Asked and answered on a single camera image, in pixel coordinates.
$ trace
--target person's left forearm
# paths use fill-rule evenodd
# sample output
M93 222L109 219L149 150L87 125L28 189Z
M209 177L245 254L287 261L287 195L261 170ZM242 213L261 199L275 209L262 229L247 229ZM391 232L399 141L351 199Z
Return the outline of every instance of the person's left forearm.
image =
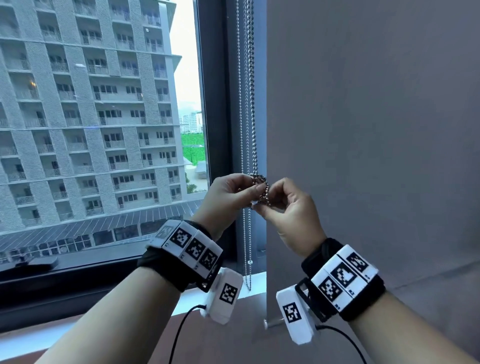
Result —
M137 268L37 364L147 363L180 298L158 273Z

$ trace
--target black cable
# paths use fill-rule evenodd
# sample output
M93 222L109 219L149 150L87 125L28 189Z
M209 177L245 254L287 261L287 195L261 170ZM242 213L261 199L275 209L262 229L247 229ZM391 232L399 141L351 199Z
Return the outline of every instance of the black cable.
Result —
M328 325L315 325L315 328L317 330L324 330L324 329L330 329L330 330L333 330L333 331L336 331L338 332L339 334L342 334L343 336L345 336L351 343L352 345L355 347L355 349L357 349L357 352L358 354L360 355L360 358L362 359L363 361L363 364L367 364L367 361L365 360L365 358L363 357L363 354L361 353L359 347L353 342L353 340L345 333L343 332L342 330L339 330L333 326L328 326Z
M185 319L190 314L190 312L192 312L193 310L196 310L197 308L206 309L207 306L205 306L204 304L198 304L195 307L192 307L190 310L187 311L187 313L183 317L182 321L180 322L180 326L179 326L179 329L178 329L177 334L175 336L175 340L173 341L172 352L170 353L170 360L168 361L168 364L172 364L173 353L175 352L175 347L177 346L177 340L179 339L180 330L181 330L181 327L183 326L183 323L185 322Z

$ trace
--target person's left hand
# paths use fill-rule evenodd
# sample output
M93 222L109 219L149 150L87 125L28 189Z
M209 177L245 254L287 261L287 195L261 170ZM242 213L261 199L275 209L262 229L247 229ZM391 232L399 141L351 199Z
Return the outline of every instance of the person's left hand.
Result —
M212 239L217 241L228 228L237 213L244 207L250 207L265 192L264 183L253 185L249 175L233 173L215 178L208 189L199 209L190 218L205 227Z

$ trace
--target white high-rise building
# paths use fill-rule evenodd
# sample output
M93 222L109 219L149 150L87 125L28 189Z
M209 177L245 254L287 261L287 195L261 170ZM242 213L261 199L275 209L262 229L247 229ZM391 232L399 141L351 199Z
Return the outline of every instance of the white high-rise building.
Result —
M197 111L183 115L180 121L180 131L182 133L203 133L204 124L202 112Z
M0 0L0 233L187 196L165 0Z

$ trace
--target hand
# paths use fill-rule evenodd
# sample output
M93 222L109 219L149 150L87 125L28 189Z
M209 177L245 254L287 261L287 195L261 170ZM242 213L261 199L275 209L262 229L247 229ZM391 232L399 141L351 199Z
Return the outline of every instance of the hand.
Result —
M253 209L276 227L291 250L308 257L326 239L313 199L289 178L275 182L268 198L273 207L283 212L261 204L254 205Z
M212 234L212 239L217 241L223 231L235 221L238 211L250 207L252 201L258 200L265 189L264 183L253 185L252 178L242 173L215 178L190 220L205 227Z

